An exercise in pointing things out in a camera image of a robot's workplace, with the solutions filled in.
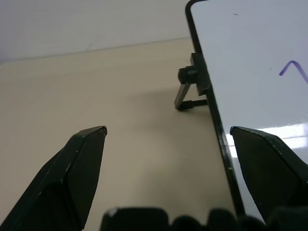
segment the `whiteboard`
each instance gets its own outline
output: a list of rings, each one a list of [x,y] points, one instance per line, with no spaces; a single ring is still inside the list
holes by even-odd
[[[248,215],[231,126],[279,136],[308,164],[308,1],[207,0],[191,13]]]

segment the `beige table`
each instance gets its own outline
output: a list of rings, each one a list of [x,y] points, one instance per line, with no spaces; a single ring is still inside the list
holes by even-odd
[[[184,39],[0,65],[0,223],[70,136],[97,125],[108,136],[85,230],[115,206],[202,223],[211,208],[233,211],[208,108],[174,109],[191,52]]]

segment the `purple marker line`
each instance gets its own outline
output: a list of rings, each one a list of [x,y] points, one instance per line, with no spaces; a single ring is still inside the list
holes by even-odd
[[[302,77],[306,81],[306,83],[308,83],[308,76],[307,76],[307,74],[304,72],[304,70],[302,69],[301,65],[297,61],[294,61],[294,60],[289,61],[287,63],[287,65],[279,73],[279,75],[282,76],[285,73],[285,71],[288,69],[290,64],[294,64],[296,66],[296,68],[298,69],[299,73],[302,75]]]

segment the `black stand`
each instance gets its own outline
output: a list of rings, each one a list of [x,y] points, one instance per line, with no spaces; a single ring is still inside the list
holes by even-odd
[[[174,105],[178,110],[186,110],[194,107],[207,105],[207,100],[183,101],[191,84],[197,85],[199,96],[206,95],[210,87],[210,81],[206,64],[201,54],[192,53],[192,66],[187,66],[179,70],[179,81],[181,83]]]

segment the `black frame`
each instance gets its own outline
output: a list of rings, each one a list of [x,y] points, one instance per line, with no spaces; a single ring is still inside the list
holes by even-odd
[[[196,53],[201,54],[203,56],[201,45],[200,45],[199,38],[198,38],[198,34],[197,34],[197,31],[196,31],[196,28],[195,28],[195,25],[194,25],[194,21],[193,21],[193,16],[192,16],[192,13],[191,13],[191,7],[196,2],[200,2],[200,1],[207,1],[207,0],[190,0],[186,5],[185,13],[186,13],[186,18],[187,18],[188,27],[189,27],[189,31],[190,31],[190,34],[191,34],[194,50],[195,50]],[[213,122],[214,122],[216,136],[217,136],[217,139],[218,139],[218,142],[219,142],[221,156],[222,156],[223,164],[224,164],[227,179],[228,179],[229,188],[230,188],[230,192],[231,192],[231,195],[232,195],[232,200],[233,200],[235,212],[236,212],[237,216],[245,215],[244,205],[243,205],[243,202],[242,202],[240,190],[239,190],[237,180],[236,180],[236,177],[235,177],[235,172],[233,170],[232,157],[231,157],[231,154],[229,153],[229,149],[227,148],[227,145],[226,145],[227,139],[226,139],[223,127],[222,127],[222,123],[221,123],[216,99],[215,99],[214,92],[213,92],[211,84],[209,86],[209,89],[206,92],[206,97],[207,97],[207,101],[208,101],[208,106],[210,108],[211,116],[212,116],[212,119],[213,119]]]

